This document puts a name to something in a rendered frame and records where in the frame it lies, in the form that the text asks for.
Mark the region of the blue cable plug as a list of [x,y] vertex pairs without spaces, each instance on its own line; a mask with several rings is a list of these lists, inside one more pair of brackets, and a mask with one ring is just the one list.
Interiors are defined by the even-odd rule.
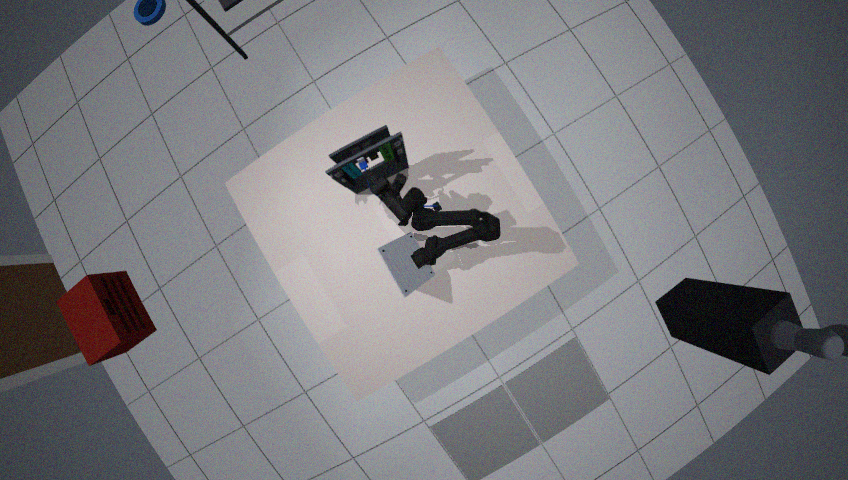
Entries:
[[[361,157],[361,158],[359,158],[359,159],[357,159],[357,160],[358,160],[358,162],[359,162],[358,166],[359,166],[359,168],[360,168],[361,170],[363,170],[363,169],[364,169],[364,170],[366,170],[366,168],[367,168],[367,167],[369,167],[369,166],[367,165],[367,163],[365,162],[365,160],[364,160],[364,158],[363,158],[363,157]],[[438,206],[437,206],[437,205],[426,205],[426,206],[424,206],[424,207],[438,207]]]

